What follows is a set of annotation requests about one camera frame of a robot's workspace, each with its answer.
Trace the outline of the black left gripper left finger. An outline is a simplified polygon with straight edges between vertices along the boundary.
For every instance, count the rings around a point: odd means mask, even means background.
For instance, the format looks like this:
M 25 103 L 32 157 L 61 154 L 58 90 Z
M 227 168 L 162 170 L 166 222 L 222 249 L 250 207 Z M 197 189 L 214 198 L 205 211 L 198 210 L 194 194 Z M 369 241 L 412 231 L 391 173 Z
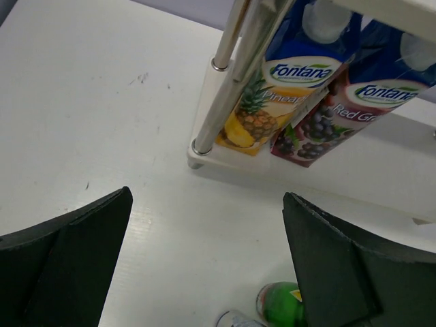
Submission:
M 98 326 L 132 204 L 122 187 L 1 236 L 1 325 Z

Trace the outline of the green glass bottle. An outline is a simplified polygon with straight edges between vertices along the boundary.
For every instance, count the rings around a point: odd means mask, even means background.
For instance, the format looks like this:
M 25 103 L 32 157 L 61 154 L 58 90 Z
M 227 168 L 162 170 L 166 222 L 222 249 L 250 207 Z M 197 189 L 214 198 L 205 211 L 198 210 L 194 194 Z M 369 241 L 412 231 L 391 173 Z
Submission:
M 294 282 L 265 285 L 257 295 L 256 311 L 267 326 L 308 326 L 300 289 Z

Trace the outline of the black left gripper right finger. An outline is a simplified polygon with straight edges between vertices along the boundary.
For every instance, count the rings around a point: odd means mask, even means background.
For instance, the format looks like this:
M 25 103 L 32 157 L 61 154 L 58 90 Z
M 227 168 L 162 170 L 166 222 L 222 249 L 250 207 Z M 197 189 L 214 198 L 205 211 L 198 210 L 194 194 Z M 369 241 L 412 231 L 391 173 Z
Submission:
M 434 326 L 435 254 L 342 220 L 295 193 L 283 221 L 310 326 Z

